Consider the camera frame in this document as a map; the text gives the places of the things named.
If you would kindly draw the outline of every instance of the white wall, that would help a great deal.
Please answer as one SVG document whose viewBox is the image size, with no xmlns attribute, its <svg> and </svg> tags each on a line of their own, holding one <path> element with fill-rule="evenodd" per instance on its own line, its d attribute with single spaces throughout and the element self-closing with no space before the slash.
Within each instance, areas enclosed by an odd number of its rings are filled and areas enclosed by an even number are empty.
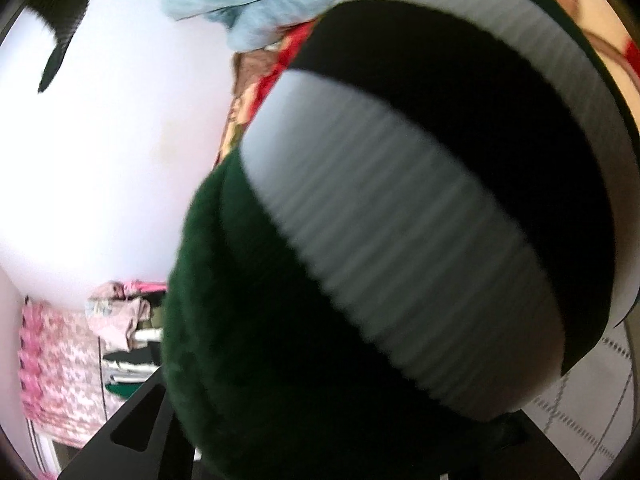
<svg viewBox="0 0 640 480">
<path fill-rule="evenodd" d="M 90 0 L 52 85 L 52 35 L 24 12 L 0 46 L 0 264 L 79 308 L 112 278 L 163 280 L 230 103 L 218 25 L 159 0 Z"/>
<path fill-rule="evenodd" d="M 22 323 L 22 297 L 0 267 L 0 426 L 32 472 L 39 472 L 22 415 L 18 382 L 18 330 Z"/>
</svg>

